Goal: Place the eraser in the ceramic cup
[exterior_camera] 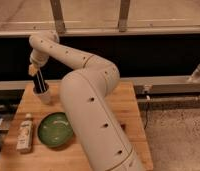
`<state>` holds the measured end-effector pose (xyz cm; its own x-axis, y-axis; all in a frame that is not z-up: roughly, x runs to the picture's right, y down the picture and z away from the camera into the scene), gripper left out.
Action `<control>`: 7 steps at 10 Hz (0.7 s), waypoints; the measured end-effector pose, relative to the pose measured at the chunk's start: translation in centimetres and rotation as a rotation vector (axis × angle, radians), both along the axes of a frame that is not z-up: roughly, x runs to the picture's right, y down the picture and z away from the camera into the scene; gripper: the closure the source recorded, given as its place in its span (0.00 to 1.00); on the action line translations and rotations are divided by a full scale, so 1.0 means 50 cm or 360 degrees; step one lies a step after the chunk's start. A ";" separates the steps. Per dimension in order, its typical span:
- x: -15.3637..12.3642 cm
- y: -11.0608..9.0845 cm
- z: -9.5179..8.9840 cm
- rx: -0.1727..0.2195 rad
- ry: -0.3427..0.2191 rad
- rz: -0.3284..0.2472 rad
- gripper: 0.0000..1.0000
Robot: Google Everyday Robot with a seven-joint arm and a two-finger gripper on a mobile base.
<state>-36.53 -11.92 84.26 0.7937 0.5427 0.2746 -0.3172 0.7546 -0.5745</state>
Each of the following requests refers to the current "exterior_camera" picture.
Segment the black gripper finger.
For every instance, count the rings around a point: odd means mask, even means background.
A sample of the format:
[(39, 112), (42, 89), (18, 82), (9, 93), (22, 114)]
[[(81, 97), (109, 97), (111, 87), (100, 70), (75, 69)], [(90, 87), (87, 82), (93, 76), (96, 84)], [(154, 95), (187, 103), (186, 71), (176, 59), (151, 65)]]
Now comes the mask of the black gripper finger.
[(45, 92), (46, 91), (46, 87), (45, 87), (45, 82), (44, 82), (41, 70), (39, 70), (39, 82), (40, 82), (41, 92)]
[(34, 76), (33, 82), (34, 82), (34, 85), (35, 85), (36, 92), (41, 93), (40, 84), (39, 84), (37, 75)]

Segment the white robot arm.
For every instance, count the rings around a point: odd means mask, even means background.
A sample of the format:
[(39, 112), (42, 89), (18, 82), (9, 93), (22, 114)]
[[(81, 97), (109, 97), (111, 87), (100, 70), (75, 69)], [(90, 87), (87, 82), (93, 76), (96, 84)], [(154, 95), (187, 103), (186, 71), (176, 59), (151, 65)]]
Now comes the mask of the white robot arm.
[(60, 84), (60, 100), (93, 171), (146, 171), (105, 97), (118, 85), (117, 66), (96, 54), (59, 43), (54, 32), (29, 37), (30, 62), (43, 67), (49, 58), (70, 67)]

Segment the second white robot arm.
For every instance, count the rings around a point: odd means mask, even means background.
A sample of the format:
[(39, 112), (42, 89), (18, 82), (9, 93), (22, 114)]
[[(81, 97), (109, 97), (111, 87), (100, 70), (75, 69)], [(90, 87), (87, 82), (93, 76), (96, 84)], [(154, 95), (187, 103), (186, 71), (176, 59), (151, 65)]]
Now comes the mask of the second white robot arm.
[(194, 72), (189, 77), (189, 82), (197, 82), (200, 78), (200, 64), (197, 66), (197, 68), (194, 70)]

